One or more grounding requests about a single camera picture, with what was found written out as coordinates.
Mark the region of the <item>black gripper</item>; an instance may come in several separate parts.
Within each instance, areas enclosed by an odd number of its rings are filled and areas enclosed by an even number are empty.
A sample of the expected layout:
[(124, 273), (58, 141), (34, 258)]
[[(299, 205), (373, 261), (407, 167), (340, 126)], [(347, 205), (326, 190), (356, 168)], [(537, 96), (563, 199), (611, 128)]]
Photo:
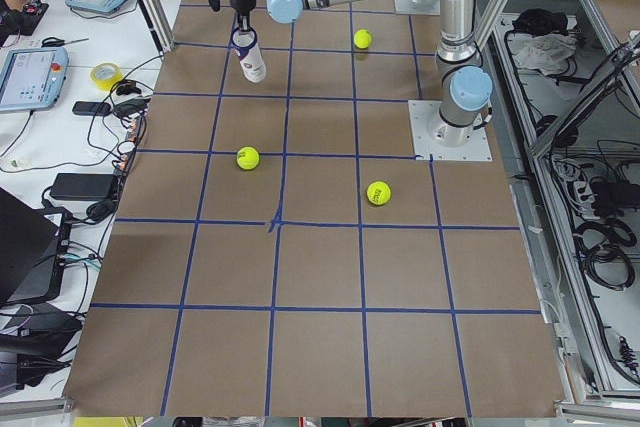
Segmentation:
[(255, 0), (232, 0), (236, 12), (237, 45), (250, 44), (251, 12), (255, 9)]

